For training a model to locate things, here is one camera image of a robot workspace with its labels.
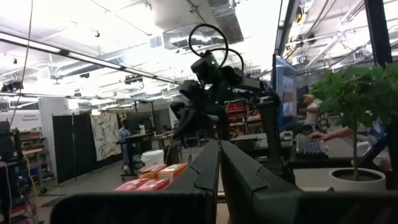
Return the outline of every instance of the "keyboard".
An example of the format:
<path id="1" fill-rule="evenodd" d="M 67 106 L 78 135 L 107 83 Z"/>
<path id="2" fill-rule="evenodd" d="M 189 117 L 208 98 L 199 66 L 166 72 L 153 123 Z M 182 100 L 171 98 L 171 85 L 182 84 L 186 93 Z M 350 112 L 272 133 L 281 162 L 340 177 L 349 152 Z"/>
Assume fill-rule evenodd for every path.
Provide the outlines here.
<path id="1" fill-rule="evenodd" d="M 296 157 L 302 159 L 327 159 L 328 155 L 321 149 L 319 140 L 298 139 L 296 141 Z"/>

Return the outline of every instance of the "person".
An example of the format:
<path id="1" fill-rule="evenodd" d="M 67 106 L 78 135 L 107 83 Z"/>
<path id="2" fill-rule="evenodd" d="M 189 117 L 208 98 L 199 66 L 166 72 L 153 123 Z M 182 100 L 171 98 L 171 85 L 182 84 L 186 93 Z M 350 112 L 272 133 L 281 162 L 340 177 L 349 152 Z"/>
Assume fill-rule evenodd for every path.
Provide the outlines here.
<path id="1" fill-rule="evenodd" d="M 286 131 L 293 131 L 293 136 L 296 136 L 298 133 L 313 131 L 313 126 L 317 123 L 318 118 L 318 105 L 314 103 L 314 100 L 315 97 L 313 95 L 304 95 L 304 103 L 307 107 L 302 108 L 299 111 L 306 113 L 307 117 L 303 123 L 292 123 L 286 127 Z"/>
<path id="2" fill-rule="evenodd" d="M 344 127 L 339 130 L 323 134 L 323 133 L 312 133 L 307 136 L 308 139 L 319 139 L 321 141 L 327 141 L 333 138 L 345 138 L 350 137 L 353 131 L 349 127 Z M 373 126 L 368 128 L 368 143 L 369 147 L 372 147 L 377 143 L 385 134 L 385 126 L 382 124 L 380 119 L 373 122 Z M 391 170 L 391 162 L 389 157 L 381 159 L 379 167 L 382 170 Z"/>
<path id="3" fill-rule="evenodd" d="M 118 131 L 118 140 L 124 140 L 126 137 L 130 136 L 131 133 L 127 127 L 127 119 L 122 119 L 121 120 L 122 127 Z M 122 144 L 122 154 L 123 154 L 123 166 L 122 169 L 124 172 L 127 172 L 129 170 L 129 165 L 128 165 L 128 156 L 127 156 L 127 145 Z"/>

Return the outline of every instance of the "hand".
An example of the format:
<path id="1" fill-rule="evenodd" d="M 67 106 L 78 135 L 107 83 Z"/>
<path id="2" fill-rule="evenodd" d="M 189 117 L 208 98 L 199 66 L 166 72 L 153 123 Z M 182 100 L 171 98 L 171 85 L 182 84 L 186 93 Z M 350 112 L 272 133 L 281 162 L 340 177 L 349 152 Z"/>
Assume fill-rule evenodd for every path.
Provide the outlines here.
<path id="1" fill-rule="evenodd" d="M 307 139 L 319 139 L 321 141 L 326 141 L 330 139 L 330 136 L 322 133 L 311 133 L 307 136 Z"/>

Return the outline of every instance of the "concrete floor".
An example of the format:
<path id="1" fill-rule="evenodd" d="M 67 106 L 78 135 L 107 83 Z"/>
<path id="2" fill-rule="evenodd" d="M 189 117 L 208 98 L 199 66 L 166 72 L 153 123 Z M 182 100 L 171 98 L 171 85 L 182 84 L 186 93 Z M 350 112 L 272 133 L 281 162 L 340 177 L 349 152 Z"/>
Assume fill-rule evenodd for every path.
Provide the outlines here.
<path id="1" fill-rule="evenodd" d="M 192 159 L 194 159 L 203 147 L 192 148 Z M 183 149 L 183 162 L 188 161 L 191 149 Z M 295 170 L 297 185 L 304 190 L 326 190 L 328 186 L 328 173 L 331 169 L 311 169 L 311 170 Z M 46 186 L 50 189 L 45 195 L 35 197 L 32 196 L 31 202 L 38 207 L 38 217 L 40 221 L 50 223 L 49 218 L 52 207 L 41 207 L 43 204 L 50 202 L 56 198 L 85 192 L 109 192 L 121 185 L 123 182 L 120 178 L 121 162 L 112 166 L 105 167 L 92 174 L 78 177 L 76 180 L 69 180 L 55 186 L 54 182 L 47 182 Z M 226 223 L 228 221 L 228 209 L 226 204 L 218 205 L 218 223 Z"/>

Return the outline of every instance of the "white bucket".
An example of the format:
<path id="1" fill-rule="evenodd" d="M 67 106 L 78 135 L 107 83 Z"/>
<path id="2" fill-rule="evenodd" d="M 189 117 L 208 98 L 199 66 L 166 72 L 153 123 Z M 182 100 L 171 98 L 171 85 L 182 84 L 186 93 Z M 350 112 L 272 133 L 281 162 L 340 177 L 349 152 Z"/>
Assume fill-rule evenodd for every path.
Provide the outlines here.
<path id="1" fill-rule="evenodd" d="M 163 164 L 163 150 L 147 151 L 142 153 L 141 160 L 145 163 L 145 167 L 150 167 L 156 164 Z"/>

